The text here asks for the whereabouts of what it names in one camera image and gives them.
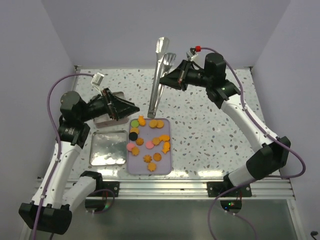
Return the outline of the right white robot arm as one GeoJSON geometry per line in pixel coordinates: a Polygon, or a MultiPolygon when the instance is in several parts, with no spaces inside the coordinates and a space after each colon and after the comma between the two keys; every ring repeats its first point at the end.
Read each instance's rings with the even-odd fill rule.
{"type": "Polygon", "coordinates": [[[278,137],[255,115],[244,100],[243,87],[235,86],[226,78],[228,66],[221,54],[209,53],[203,68],[191,60],[183,60],[170,73],[158,76],[157,82],[182,91],[189,85],[205,88],[209,100],[227,114],[247,138],[254,154],[245,165],[223,178],[223,192],[232,197],[241,190],[241,185],[269,177],[283,168],[291,142],[285,136],[278,137]]]}

